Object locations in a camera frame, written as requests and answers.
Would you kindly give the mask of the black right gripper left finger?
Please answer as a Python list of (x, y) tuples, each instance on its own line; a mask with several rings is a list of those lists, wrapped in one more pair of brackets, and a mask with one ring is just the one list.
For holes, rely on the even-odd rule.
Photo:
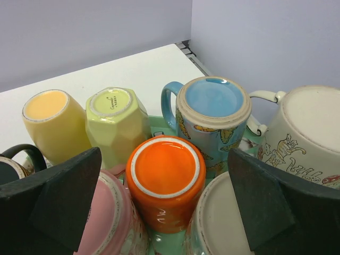
[(100, 167), (100, 149), (93, 147), (1, 185), (1, 254), (78, 251)]

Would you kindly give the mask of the cream mug with sea print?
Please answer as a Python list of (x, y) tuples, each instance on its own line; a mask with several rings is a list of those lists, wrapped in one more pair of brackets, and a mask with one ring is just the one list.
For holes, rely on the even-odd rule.
[(184, 254), (243, 255), (250, 250), (228, 172), (204, 189), (188, 225)]

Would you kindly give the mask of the black mug with red interior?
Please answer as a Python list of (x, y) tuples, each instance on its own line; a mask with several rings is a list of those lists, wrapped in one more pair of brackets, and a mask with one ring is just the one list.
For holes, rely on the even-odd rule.
[[(30, 158), (34, 170), (27, 170), (13, 160), (19, 152), (24, 151)], [(1, 153), (1, 185), (7, 184), (47, 168), (45, 159), (40, 150), (31, 144), (18, 144)]]

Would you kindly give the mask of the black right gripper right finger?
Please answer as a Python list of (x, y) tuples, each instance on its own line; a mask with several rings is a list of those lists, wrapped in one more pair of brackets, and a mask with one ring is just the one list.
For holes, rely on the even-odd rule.
[(339, 190), (272, 167), (240, 149), (228, 154), (250, 250), (255, 254), (339, 254)]

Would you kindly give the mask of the pink patterned mug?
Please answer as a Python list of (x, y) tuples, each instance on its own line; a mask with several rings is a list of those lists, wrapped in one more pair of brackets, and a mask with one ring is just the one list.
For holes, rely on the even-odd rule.
[(102, 169), (86, 226), (74, 254), (148, 254), (149, 237), (132, 202), (118, 179), (125, 165)]

